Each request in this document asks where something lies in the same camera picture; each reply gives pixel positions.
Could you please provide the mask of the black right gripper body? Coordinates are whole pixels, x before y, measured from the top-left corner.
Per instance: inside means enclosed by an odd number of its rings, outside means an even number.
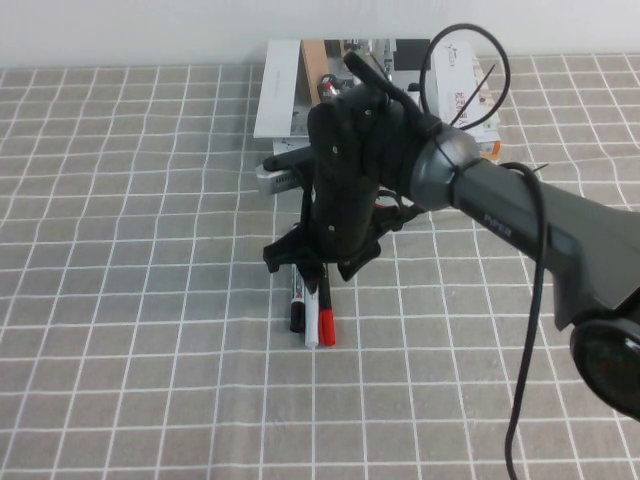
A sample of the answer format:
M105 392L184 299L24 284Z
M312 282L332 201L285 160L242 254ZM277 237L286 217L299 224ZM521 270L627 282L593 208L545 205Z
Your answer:
M354 89L311 109L310 144L272 155L263 162L263 186L271 194L300 187L296 227L266 246L263 260L272 273L286 265L334 264L381 253L379 240L420 214L418 207L379 207L382 187L402 196L399 157L416 153L419 142L404 106L385 93Z

